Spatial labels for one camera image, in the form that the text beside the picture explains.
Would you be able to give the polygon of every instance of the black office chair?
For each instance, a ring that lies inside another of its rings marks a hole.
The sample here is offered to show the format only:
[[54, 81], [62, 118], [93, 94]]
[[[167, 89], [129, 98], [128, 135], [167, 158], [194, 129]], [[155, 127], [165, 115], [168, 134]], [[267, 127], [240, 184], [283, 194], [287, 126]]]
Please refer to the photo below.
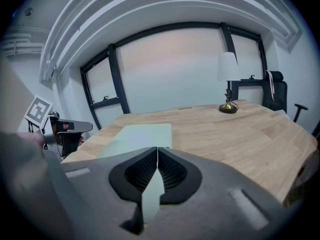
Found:
[[[267, 72], [264, 79], [262, 80], [262, 90], [263, 90], [263, 99], [262, 106], [273, 110], [284, 110], [287, 113], [287, 91], [288, 85], [284, 80], [284, 76], [279, 71], [269, 71], [272, 74], [274, 94], [272, 98], [271, 86], [270, 86], [270, 76]], [[297, 107], [294, 122], [297, 122], [300, 111], [308, 110], [307, 107], [300, 104], [294, 104]]]

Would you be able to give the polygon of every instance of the table lamp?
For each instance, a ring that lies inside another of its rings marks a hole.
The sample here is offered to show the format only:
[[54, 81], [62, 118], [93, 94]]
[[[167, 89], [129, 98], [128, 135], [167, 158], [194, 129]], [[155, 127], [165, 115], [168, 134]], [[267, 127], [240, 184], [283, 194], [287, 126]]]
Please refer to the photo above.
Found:
[[219, 111], [227, 114], [234, 114], [238, 110], [238, 106], [231, 105], [232, 90], [230, 89], [230, 81], [240, 81], [240, 73], [238, 63], [233, 52], [225, 52], [218, 57], [218, 80], [227, 81], [226, 100], [224, 105], [219, 106]]

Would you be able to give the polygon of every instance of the wooden table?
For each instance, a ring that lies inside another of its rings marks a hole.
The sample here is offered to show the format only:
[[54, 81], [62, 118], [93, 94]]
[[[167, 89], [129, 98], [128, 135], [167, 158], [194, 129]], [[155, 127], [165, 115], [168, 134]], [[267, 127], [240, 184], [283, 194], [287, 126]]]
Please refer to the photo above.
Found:
[[298, 124], [263, 106], [246, 100], [236, 103], [235, 114], [219, 112], [219, 105], [124, 114], [63, 162], [95, 159], [124, 126], [169, 123], [173, 149], [228, 164], [283, 203], [317, 141]]

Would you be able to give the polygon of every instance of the chair backrest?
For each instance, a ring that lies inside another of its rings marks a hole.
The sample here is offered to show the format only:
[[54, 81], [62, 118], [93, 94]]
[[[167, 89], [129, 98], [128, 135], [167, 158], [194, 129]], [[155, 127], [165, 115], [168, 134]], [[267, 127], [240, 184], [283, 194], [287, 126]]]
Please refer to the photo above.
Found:
[[263, 99], [262, 106], [273, 110], [284, 110], [287, 113], [287, 91], [288, 86], [284, 80], [284, 76], [279, 71], [269, 71], [272, 74], [274, 94], [272, 98], [269, 74], [266, 73], [262, 80]]

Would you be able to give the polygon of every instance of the frosted window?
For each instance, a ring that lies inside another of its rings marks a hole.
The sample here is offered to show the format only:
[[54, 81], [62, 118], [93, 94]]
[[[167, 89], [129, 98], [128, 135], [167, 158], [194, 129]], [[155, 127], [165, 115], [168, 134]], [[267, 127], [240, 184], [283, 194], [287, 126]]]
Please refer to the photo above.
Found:
[[254, 40], [232, 34], [241, 79], [263, 79], [262, 62], [258, 43]]
[[109, 58], [90, 69], [87, 73], [87, 79], [93, 101], [101, 102], [104, 96], [109, 96], [108, 99], [117, 97], [111, 76]]
[[109, 126], [116, 118], [124, 114], [120, 104], [100, 107], [94, 112], [102, 128]]
[[239, 100], [247, 100], [255, 104], [262, 104], [263, 90], [262, 86], [240, 86], [239, 87]]
[[166, 31], [117, 49], [132, 113], [221, 104], [227, 82], [218, 81], [218, 55], [226, 52], [219, 29]]

